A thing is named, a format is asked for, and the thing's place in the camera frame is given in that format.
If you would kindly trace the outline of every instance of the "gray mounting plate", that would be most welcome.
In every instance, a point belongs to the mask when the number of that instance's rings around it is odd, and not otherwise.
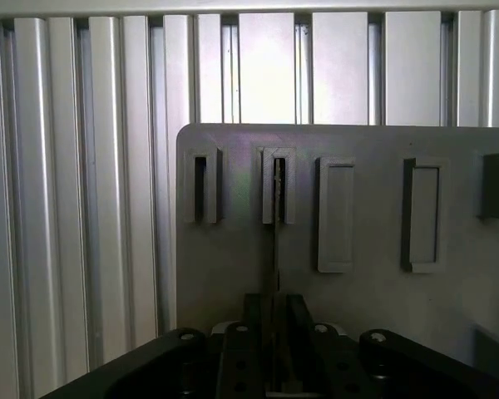
[[[476,327],[499,337],[499,219],[477,217],[482,155],[496,153],[499,129],[185,127],[178,325],[209,330],[236,319],[244,294],[262,290],[274,259],[269,158],[279,157],[282,291],[303,294],[315,319],[353,337],[388,328],[472,362]]]

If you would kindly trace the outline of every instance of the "screw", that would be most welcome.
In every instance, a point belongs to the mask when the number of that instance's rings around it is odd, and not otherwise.
[[[314,326],[314,331],[317,333],[326,333],[327,332],[327,327],[325,327],[323,324],[316,324]]]
[[[386,341],[386,337],[384,337],[384,335],[382,335],[380,332],[372,332],[372,334],[369,336],[370,338],[372,338],[374,341],[377,341],[377,342],[384,342]]]

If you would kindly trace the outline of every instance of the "metal backdrop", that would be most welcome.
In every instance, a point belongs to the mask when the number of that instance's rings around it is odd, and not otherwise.
[[[193,121],[499,126],[499,0],[0,0],[0,398],[176,325]]]

